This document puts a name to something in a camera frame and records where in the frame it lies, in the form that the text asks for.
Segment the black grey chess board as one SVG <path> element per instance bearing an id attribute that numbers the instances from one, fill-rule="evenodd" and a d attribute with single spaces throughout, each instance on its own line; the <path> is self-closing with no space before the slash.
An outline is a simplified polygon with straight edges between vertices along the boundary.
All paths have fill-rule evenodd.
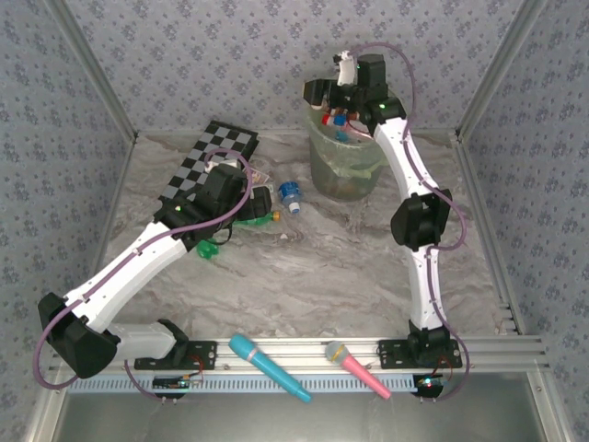
<path id="1" fill-rule="evenodd" d="M 208 172 L 204 170 L 208 160 L 212 157 L 237 158 L 234 154 L 228 154 L 227 150 L 238 152 L 249 161 L 259 144 L 258 136 L 257 132 L 248 129 L 211 121 L 158 199 L 174 198 L 180 191 L 188 190 L 196 184 L 204 184 L 208 176 Z"/>

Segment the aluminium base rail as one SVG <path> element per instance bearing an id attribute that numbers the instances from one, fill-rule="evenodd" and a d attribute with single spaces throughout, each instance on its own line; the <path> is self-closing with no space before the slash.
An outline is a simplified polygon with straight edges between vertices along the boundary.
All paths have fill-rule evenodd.
<path id="1" fill-rule="evenodd" d="M 274 363 L 293 374 L 329 373 L 336 364 L 325 356 L 330 339 L 320 338 L 263 338 L 256 341 L 259 349 Z M 463 372 L 526 372 L 549 369 L 544 345 L 537 336 L 507 335 L 465 337 L 464 346 L 451 343 L 444 350 L 436 350 L 422 360 L 410 355 L 404 340 L 385 338 L 344 338 L 343 343 L 362 366 L 380 373 L 398 371 L 425 373 L 435 369 Z M 237 356 L 228 346 L 227 339 L 187 341 L 180 347 L 180 356 L 149 358 L 146 352 L 138 356 L 117 353 L 111 360 L 91 351 L 82 366 L 68 362 L 64 368 L 79 378 L 92 378 L 102 372 L 121 368 L 123 362 L 131 368 L 146 372 L 191 372 L 203 363 L 207 371 L 249 373 L 254 367 Z"/>

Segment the aluminium side rail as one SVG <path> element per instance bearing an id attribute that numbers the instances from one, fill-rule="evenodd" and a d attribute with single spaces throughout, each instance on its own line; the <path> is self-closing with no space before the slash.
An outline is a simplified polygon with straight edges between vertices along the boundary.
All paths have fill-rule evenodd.
<path id="1" fill-rule="evenodd" d="M 470 159 L 468 148 L 459 136 L 451 133 L 450 141 L 456 152 L 456 161 L 463 176 L 468 198 L 471 203 L 473 217 L 477 226 L 482 251 L 487 261 L 491 280 L 497 297 L 502 305 L 506 305 L 511 313 L 507 320 L 509 325 L 503 327 L 511 334 L 527 334 L 524 318 L 520 311 L 517 296 L 508 274 L 499 241 L 495 234 L 491 215 L 484 201 L 476 170 Z"/>
<path id="2" fill-rule="evenodd" d="M 89 281 L 89 283 L 83 283 L 82 284 L 83 288 L 87 288 L 87 289 L 94 288 L 95 284 L 93 283 L 93 278 L 103 268 L 103 261 L 105 258 L 105 254 L 106 254 L 106 250 L 107 250 L 109 241 L 110 241 L 110 234 L 111 234 L 111 231 L 112 231 L 114 223 L 115 223 L 123 184 L 124 184 L 127 172 L 128 172 L 128 168 L 129 168 L 129 165 L 131 162 L 131 158 L 133 155 L 133 150 L 134 150 L 135 145 L 136 145 L 136 138 L 134 138 L 131 141 L 131 143 L 129 144 L 128 151 L 125 155 L 124 160 L 122 161 L 121 173 L 119 175 L 117 184 L 115 186 L 115 190 L 114 190 L 113 196 L 110 201 L 110 209 L 109 209 L 108 215 L 105 219 L 105 224 L 104 224 L 104 227 L 102 228 L 102 233 L 101 233 L 101 236 L 100 236 L 100 239 L 98 242 L 98 251 L 97 251 L 96 256 L 94 257 L 93 262 L 90 266 L 90 270 L 91 270 L 90 281 Z"/>

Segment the pink toy microphone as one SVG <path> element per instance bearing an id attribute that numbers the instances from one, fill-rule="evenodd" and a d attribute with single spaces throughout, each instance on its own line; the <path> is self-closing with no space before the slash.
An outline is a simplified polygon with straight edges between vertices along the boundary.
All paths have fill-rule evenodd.
<path id="1" fill-rule="evenodd" d="M 340 366 L 362 381 L 382 399 L 388 400 L 390 398 L 391 392 L 389 388 L 362 366 L 358 360 L 350 354 L 344 343 L 338 341 L 328 343 L 325 348 L 325 356 L 331 363 Z"/>

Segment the green plastic bin liner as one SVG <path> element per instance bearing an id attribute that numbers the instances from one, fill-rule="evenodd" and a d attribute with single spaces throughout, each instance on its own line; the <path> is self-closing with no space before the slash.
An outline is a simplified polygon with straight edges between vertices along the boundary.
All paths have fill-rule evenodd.
<path id="1" fill-rule="evenodd" d="M 369 180 L 377 170 L 388 165 L 383 151 L 368 134 L 353 129 L 348 121 L 343 127 L 334 123 L 323 125 L 325 114 L 328 113 L 313 109 L 306 114 L 313 167 L 337 178 Z M 335 137 L 337 131 L 345 132 L 349 141 L 339 142 Z"/>

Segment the grey metal panel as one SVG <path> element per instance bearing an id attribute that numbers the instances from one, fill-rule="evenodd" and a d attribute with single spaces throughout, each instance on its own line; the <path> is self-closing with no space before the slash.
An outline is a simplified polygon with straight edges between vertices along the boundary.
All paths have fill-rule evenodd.
<path id="1" fill-rule="evenodd" d="M 524 375 L 473 375 L 452 399 L 397 392 L 194 394 L 162 405 L 139 393 L 71 393 L 52 442 L 548 442 Z"/>

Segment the green bottle orange cap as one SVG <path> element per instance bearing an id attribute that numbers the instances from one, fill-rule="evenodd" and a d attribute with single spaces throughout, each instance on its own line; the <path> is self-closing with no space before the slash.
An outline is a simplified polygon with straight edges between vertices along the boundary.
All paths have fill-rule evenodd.
<path id="1" fill-rule="evenodd" d="M 236 220 L 234 225 L 237 226 L 264 226 L 270 222 L 279 222 L 281 220 L 280 211 L 272 211 L 262 217 L 247 219 L 247 220 Z"/>

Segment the translucent green bucket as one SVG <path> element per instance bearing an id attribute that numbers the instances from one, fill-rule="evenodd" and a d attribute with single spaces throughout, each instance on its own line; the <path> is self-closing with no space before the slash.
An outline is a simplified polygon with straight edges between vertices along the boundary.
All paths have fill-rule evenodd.
<path id="1" fill-rule="evenodd" d="M 320 193 L 334 200 L 354 202 L 363 199 L 373 191 L 385 166 L 377 170 L 369 180 L 342 179 L 331 174 L 325 175 L 311 165 L 311 156 L 310 167 L 313 184 Z"/>

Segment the aluminium frame post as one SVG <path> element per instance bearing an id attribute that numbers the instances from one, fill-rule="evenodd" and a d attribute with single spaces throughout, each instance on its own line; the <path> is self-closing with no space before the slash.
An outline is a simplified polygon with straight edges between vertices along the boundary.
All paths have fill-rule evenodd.
<path id="1" fill-rule="evenodd" d="M 65 0 L 42 0 L 42 2 L 51 13 L 115 125 L 125 140 L 133 145 L 137 137 L 136 131 L 70 7 Z"/>
<path id="2" fill-rule="evenodd" d="M 523 47 L 526 38 L 548 3 L 549 0 L 522 0 L 512 23 L 505 32 L 501 45 L 486 69 L 456 128 L 456 137 L 459 142 L 466 142 L 472 135 L 516 55 Z"/>

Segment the stubby blue label bottle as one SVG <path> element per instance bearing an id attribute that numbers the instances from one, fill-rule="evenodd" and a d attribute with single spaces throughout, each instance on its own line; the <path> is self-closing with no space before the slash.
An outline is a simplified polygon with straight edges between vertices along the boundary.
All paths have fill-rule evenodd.
<path id="1" fill-rule="evenodd" d="M 291 214 L 300 212 L 302 194 L 297 182 L 286 181 L 282 183 L 278 188 L 278 194 L 281 203 Z"/>

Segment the teal toy microphone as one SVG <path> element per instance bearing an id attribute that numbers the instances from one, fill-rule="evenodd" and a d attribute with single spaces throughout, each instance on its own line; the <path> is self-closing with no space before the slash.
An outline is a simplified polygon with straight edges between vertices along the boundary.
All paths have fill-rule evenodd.
<path id="1" fill-rule="evenodd" d="M 274 363 L 249 338 L 241 334 L 235 334 L 229 340 L 228 346 L 237 356 L 252 364 L 292 396 L 304 403 L 312 401 L 312 395 L 302 384 Z"/>

